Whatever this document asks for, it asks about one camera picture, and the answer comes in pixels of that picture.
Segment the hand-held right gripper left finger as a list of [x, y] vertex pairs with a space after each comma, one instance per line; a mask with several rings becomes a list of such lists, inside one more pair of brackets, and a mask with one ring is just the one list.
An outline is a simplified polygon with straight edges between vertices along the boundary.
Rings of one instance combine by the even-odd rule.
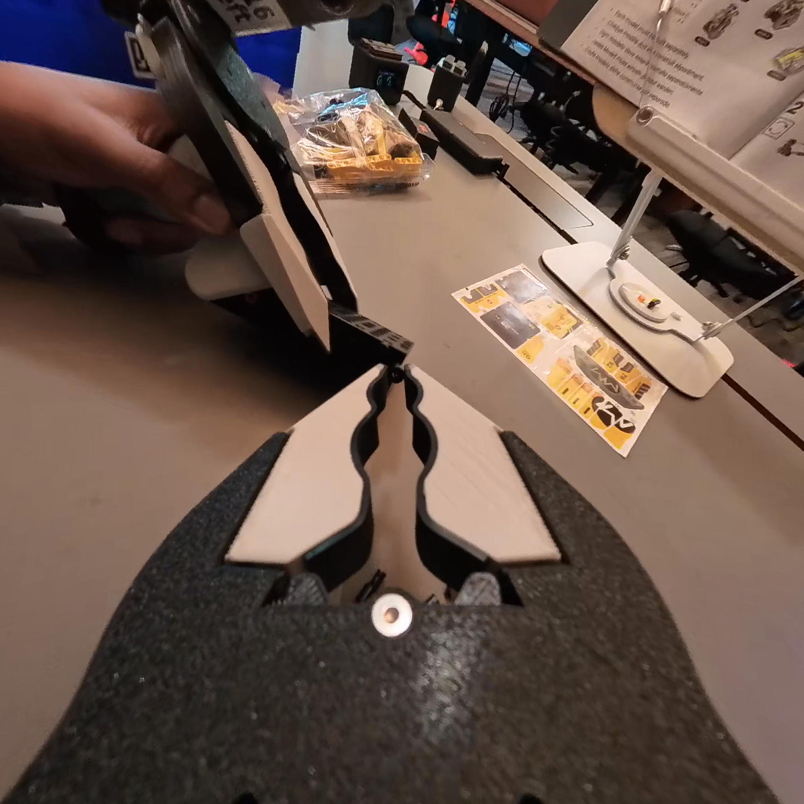
[[391, 367], [372, 367], [281, 435], [228, 564], [312, 574], [327, 592], [363, 568], [374, 536], [366, 464], [391, 385]]

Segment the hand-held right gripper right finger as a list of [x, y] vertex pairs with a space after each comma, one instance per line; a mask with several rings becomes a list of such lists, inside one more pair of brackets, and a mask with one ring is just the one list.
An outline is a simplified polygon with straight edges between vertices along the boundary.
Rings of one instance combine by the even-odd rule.
[[560, 549], [490, 418], [421, 368], [404, 373], [417, 478], [415, 544], [454, 600], [519, 600], [511, 568], [556, 563]]

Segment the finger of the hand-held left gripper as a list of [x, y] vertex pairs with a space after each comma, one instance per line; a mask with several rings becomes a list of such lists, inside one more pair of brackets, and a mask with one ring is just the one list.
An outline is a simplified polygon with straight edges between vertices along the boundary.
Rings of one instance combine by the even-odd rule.
[[307, 181], [293, 170], [284, 170], [276, 186], [282, 209], [318, 284], [327, 288], [335, 304], [357, 309], [356, 292], [343, 258]]
[[240, 226], [240, 237], [299, 330], [315, 335], [330, 352], [328, 300], [282, 207], [276, 182], [246, 137], [230, 122], [226, 128], [260, 207]]

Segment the black perforated plastic block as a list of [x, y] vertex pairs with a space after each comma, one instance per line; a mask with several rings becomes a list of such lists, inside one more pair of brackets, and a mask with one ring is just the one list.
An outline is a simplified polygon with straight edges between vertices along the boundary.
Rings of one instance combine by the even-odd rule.
[[413, 341], [359, 312], [329, 303], [331, 355], [343, 366], [364, 372], [376, 365], [401, 366]]

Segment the person's left hand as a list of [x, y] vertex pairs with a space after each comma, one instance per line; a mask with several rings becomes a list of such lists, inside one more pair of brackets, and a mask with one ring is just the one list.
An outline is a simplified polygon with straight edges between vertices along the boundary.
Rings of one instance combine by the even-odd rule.
[[127, 191], [170, 217], [103, 216], [115, 245], [184, 252], [228, 235], [232, 218], [213, 183], [169, 156], [181, 132], [152, 90], [26, 64], [1, 64], [2, 185], [55, 202], [56, 186]]

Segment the clear bag of yellow parts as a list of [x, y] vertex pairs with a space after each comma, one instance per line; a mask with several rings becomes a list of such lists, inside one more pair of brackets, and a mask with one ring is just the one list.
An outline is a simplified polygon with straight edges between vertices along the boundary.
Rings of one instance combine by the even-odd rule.
[[431, 175], [433, 160], [374, 90], [278, 95], [271, 104], [318, 198], [404, 191]]

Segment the black battery box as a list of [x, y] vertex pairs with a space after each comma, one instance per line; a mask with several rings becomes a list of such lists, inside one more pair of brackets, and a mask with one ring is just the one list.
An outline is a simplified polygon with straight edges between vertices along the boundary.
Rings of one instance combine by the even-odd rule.
[[387, 106], [397, 106], [405, 90], [409, 64], [390, 44], [373, 39], [353, 43], [348, 88], [376, 92]]

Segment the small black box red label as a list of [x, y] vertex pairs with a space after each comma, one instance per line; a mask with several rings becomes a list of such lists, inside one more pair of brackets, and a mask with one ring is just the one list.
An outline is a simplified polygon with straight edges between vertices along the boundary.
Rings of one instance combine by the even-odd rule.
[[417, 143], [422, 154], [434, 160], [439, 149], [439, 140], [432, 129], [421, 119], [411, 116], [404, 108], [399, 110], [398, 120]]

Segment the black power adapter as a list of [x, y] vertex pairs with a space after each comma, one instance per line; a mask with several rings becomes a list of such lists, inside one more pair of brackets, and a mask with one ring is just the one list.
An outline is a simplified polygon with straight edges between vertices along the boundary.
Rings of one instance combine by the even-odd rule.
[[498, 178], [506, 175], [508, 164], [503, 156], [453, 113], [425, 107], [420, 111], [420, 120], [433, 131], [440, 148], [471, 175]]

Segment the yellow and grey sticker sheet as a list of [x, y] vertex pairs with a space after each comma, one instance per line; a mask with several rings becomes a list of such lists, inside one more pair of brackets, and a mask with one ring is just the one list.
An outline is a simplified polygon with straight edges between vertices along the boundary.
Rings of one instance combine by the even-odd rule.
[[667, 391], [645, 363], [526, 265], [452, 297], [610, 448], [629, 456]]

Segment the small black and white charger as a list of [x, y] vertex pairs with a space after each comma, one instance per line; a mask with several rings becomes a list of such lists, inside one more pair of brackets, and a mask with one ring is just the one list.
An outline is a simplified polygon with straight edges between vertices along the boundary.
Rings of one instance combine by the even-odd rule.
[[454, 55], [443, 57], [433, 70], [427, 106], [451, 113], [468, 75], [466, 63]]

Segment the blue bin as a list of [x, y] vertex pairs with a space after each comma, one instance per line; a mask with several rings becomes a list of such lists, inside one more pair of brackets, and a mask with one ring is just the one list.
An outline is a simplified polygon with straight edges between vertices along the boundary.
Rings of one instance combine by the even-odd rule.
[[[127, 30], [101, 2], [2, 1], [1, 59], [151, 88], [152, 80], [135, 73]], [[238, 48], [253, 72], [291, 87], [301, 38], [295, 28], [243, 37]]]

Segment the white book stand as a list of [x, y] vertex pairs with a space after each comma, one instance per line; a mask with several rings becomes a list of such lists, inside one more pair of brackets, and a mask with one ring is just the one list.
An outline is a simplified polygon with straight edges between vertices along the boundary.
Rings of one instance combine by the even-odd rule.
[[597, 241], [548, 249], [540, 257], [548, 272], [572, 292], [669, 386], [704, 397], [734, 362], [718, 338], [750, 312], [793, 286], [790, 281], [726, 322], [700, 322], [629, 261], [636, 227], [662, 179], [718, 211], [771, 256], [802, 270], [802, 201], [772, 185], [767, 159], [747, 167], [704, 144], [652, 107], [636, 106], [603, 85], [593, 89], [593, 110], [602, 132], [643, 162], [649, 171], [612, 246]]

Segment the black office chair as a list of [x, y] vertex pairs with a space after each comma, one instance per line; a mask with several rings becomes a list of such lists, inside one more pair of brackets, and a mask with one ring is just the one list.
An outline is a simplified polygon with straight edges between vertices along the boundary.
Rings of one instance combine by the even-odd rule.
[[690, 286], [704, 281], [722, 297], [727, 297], [728, 286], [759, 301], [796, 278], [789, 268], [711, 216], [681, 210], [670, 214], [666, 225], [686, 263], [679, 276]]

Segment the white instruction booklet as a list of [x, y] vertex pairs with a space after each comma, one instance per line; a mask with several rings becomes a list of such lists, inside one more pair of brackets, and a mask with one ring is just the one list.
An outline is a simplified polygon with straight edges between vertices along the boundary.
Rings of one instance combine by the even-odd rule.
[[802, 1], [556, 2], [539, 37], [802, 205]]

